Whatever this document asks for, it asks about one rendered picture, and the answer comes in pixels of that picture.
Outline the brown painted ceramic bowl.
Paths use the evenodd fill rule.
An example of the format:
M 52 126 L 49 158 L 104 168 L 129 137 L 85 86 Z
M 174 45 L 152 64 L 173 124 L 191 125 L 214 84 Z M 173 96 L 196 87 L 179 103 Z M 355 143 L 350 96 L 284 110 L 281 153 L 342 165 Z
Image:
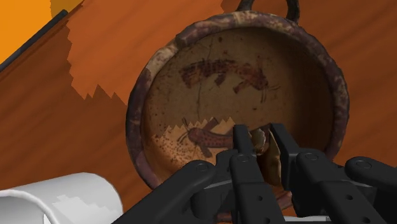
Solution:
M 299 0 L 285 17 L 254 0 L 186 27 L 150 58 L 128 101 L 125 134 L 150 188 L 193 160 L 218 164 L 233 126 L 282 123 L 296 142 L 334 158 L 349 119 L 344 75 L 299 26 Z

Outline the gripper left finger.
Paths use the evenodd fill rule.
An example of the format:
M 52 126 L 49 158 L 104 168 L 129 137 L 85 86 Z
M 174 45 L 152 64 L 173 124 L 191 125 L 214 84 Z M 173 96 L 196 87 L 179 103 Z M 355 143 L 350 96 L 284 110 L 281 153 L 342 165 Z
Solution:
M 286 224 L 245 125 L 234 126 L 233 148 L 218 158 L 188 162 L 113 224 L 214 224 L 222 209 L 233 224 Z

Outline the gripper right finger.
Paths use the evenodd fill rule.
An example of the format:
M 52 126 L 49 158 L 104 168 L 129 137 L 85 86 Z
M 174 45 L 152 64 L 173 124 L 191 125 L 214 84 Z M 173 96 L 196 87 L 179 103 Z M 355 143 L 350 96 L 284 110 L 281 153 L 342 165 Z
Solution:
M 299 147 L 280 123 L 271 124 L 270 133 L 297 216 L 326 211 L 333 224 L 397 224 L 397 167 L 369 157 L 341 167 L 322 151 Z

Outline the small brown object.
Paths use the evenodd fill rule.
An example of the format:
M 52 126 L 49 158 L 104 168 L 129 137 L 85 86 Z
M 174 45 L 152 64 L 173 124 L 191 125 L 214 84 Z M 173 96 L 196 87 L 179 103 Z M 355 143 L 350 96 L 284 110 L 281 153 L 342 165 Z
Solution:
M 269 129 L 250 132 L 257 162 L 264 180 L 273 185 L 281 184 L 281 152 Z

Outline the white cylindrical cup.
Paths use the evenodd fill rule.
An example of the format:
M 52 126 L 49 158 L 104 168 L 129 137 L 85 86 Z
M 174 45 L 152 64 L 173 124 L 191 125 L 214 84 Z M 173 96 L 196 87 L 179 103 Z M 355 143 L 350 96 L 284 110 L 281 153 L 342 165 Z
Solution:
M 114 186 L 93 173 L 0 190 L 0 224 L 112 224 L 122 214 Z

